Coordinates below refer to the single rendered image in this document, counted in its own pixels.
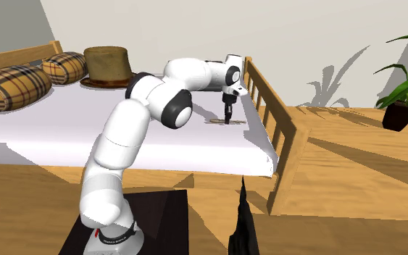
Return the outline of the flat brown round disc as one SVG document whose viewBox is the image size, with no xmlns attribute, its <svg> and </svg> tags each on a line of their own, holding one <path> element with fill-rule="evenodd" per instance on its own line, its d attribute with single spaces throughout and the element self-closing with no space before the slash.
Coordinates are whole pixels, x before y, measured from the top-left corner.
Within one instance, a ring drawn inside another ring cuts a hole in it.
<svg viewBox="0 0 408 255">
<path fill-rule="evenodd" d="M 246 121 L 243 120 L 223 120 L 223 119 L 210 119 L 211 123 L 223 124 L 223 125 L 241 125 L 246 124 Z"/>
</svg>

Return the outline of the brown top hat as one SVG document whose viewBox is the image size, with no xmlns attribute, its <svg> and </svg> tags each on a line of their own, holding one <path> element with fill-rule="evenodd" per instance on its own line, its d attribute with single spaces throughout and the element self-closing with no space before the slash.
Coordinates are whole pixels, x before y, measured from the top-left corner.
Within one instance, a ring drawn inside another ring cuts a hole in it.
<svg viewBox="0 0 408 255">
<path fill-rule="evenodd" d="M 88 77 L 82 85 L 93 88 L 127 88 L 134 74 L 128 51 L 121 46 L 94 46 L 84 50 Z"/>
</svg>

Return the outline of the black pointed object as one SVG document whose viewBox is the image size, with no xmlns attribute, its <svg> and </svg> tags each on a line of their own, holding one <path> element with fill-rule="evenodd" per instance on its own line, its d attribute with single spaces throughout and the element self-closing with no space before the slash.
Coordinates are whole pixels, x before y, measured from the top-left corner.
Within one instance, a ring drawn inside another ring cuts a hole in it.
<svg viewBox="0 0 408 255">
<path fill-rule="evenodd" d="M 244 177 L 241 179 L 236 229 L 229 237 L 228 255 L 260 255 L 254 219 L 246 199 Z"/>
</svg>

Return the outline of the dark robot stand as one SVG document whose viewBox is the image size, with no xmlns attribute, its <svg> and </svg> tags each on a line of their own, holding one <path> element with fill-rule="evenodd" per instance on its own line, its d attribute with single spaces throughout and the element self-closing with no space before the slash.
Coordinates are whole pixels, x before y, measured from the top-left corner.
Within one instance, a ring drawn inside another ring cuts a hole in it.
<svg viewBox="0 0 408 255">
<path fill-rule="evenodd" d="M 58 255 L 189 255 L 187 191 L 94 191 Z"/>
</svg>

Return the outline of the wooden bed with white mattress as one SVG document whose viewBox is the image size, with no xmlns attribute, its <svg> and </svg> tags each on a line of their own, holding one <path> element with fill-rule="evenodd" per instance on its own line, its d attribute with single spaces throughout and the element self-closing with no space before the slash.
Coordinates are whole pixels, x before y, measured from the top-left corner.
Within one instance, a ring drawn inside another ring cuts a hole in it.
<svg viewBox="0 0 408 255">
<path fill-rule="evenodd" d="M 1 52 L 0 69 L 17 64 L 28 66 L 31 62 L 58 54 L 61 49 L 60 42 L 50 41 L 45 45 Z M 263 129 L 269 120 L 276 121 L 268 141 L 278 155 L 278 164 L 275 186 L 268 196 L 266 207 L 270 215 L 281 215 L 311 129 L 286 109 L 251 57 L 243 59 L 243 84 L 250 89 L 248 95 L 243 97 L 244 109 L 254 109 L 254 116 L 261 120 Z M 3 115 L 9 120 L 9 128 L 20 126 L 30 129 L 32 126 L 26 120 L 33 117 L 36 123 L 52 130 L 55 135 L 62 131 L 94 135 L 96 129 L 103 125 L 101 116 L 108 112 L 115 96 L 115 91 L 103 88 L 58 85 L 51 89 L 49 96 L 14 112 L 4 112 Z"/>
</svg>

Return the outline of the small plaid bolster cushion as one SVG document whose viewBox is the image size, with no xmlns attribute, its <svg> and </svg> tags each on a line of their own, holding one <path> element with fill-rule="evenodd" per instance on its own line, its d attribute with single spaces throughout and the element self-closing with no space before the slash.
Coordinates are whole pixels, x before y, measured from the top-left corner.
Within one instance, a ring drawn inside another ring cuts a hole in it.
<svg viewBox="0 0 408 255">
<path fill-rule="evenodd" d="M 49 57 L 41 64 L 41 69 L 56 85 L 75 83 L 88 74 L 85 57 L 73 51 Z"/>
</svg>

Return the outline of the green plant in dark pot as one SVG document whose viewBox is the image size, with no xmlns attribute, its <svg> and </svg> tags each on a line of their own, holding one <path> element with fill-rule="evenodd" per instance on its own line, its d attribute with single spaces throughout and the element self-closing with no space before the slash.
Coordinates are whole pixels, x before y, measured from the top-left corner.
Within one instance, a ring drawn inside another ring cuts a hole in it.
<svg viewBox="0 0 408 255">
<path fill-rule="evenodd" d="M 408 35 L 404 35 L 392 41 L 408 39 Z M 408 72 L 403 64 L 390 64 L 386 67 L 376 71 L 376 73 L 391 69 L 398 68 L 405 74 L 406 80 L 395 87 L 395 89 L 381 99 L 378 99 L 375 106 L 378 109 L 385 109 L 385 114 L 382 120 L 382 126 L 384 129 L 393 130 L 396 132 L 402 131 L 408 125 Z"/>
</svg>

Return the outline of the large plaid bolster cushion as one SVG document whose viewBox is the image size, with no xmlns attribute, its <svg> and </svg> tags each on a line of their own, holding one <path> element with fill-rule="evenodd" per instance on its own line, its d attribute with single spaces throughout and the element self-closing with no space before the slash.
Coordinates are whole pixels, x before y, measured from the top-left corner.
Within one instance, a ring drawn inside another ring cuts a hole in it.
<svg viewBox="0 0 408 255">
<path fill-rule="evenodd" d="M 0 69 L 0 112 L 23 108 L 40 100 L 51 89 L 49 76 L 41 69 L 15 65 Z"/>
</svg>

